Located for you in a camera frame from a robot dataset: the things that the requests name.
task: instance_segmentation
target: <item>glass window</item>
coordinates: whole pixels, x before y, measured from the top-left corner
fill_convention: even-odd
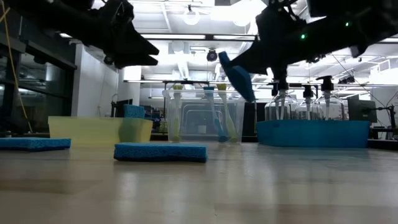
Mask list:
[[[46,90],[54,94],[65,94],[67,73],[48,62],[41,62],[30,54],[21,56],[19,83]]]
[[[7,57],[0,56],[0,79],[6,78]]]
[[[49,116],[62,116],[64,99],[37,93],[23,88],[19,89],[26,115],[30,121],[33,132],[43,133],[49,131]],[[15,114],[21,119],[25,119],[21,102],[16,99]]]

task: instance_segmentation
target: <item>blue plastic tray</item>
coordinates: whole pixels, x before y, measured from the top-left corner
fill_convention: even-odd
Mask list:
[[[257,123],[259,143],[277,147],[366,148],[368,121],[280,120]]]

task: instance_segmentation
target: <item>table surface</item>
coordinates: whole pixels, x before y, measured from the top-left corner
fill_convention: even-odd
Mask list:
[[[398,223],[397,206],[395,152],[209,144],[206,164],[0,152],[1,223]]]

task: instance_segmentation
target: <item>yellow cable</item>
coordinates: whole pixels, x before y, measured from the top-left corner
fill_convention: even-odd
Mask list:
[[[4,7],[4,2],[3,1],[1,1],[1,6],[2,6],[3,15],[2,15],[2,18],[1,18],[0,22],[2,21],[2,19],[4,19],[4,24],[6,25],[6,37],[7,37],[7,44],[8,44],[8,53],[9,53],[10,59],[11,59],[12,74],[14,75],[15,86],[17,87],[17,90],[19,91],[18,78],[17,78],[17,73],[15,71],[14,59],[12,57],[12,52],[11,52],[11,43],[10,43],[10,36],[9,36],[9,33],[8,33],[8,25],[7,25],[7,17],[6,17],[6,15],[9,12],[10,8],[8,8],[6,10],[6,8]],[[24,112],[25,119],[27,120],[27,124],[29,125],[30,133],[33,133],[32,126],[30,125],[29,119],[27,118],[27,115],[26,115],[26,111],[25,111],[24,103],[22,102],[21,94],[18,94],[18,97],[19,97],[19,101],[20,101],[21,106],[22,106],[22,110]]]
[[[7,15],[7,13],[10,11],[10,8],[8,8],[7,10],[6,10],[6,12],[5,13],[3,13],[3,15],[0,17],[0,23],[2,22],[2,20],[6,17],[6,15]]]

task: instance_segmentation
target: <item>yellow plastic tub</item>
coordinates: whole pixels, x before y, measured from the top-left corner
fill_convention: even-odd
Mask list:
[[[149,142],[152,121],[139,118],[49,117],[51,138],[70,138],[72,147],[114,147]]]

